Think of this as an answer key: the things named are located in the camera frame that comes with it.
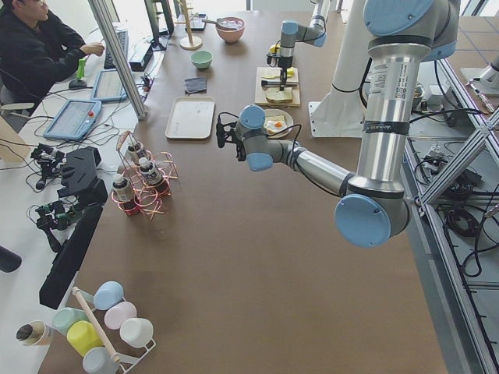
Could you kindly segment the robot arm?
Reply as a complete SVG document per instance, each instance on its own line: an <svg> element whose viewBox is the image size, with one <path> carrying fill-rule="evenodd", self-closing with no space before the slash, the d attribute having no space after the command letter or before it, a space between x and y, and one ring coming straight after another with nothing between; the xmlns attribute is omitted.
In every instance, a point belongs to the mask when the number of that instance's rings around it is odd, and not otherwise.
<svg viewBox="0 0 499 374"><path fill-rule="evenodd" d="M322 47L324 45L327 33L327 17L331 3L332 1L316 1L308 26L301 25L290 19L282 22L280 48L277 57L278 67L281 70L279 90L283 90L287 85L287 71L292 67L296 43L303 42L315 47Z"/></svg>
<svg viewBox="0 0 499 374"><path fill-rule="evenodd" d="M334 221L354 245L372 248L405 229L409 205L400 179L419 66L452 55L458 32L457 1L357 1L349 17L336 76L349 76L346 90L363 84L370 66L370 92L356 171L312 153L264 129L264 110L245 107L238 120L218 125L218 143L234 143L237 158L252 171L287 164L339 198Z"/></svg>

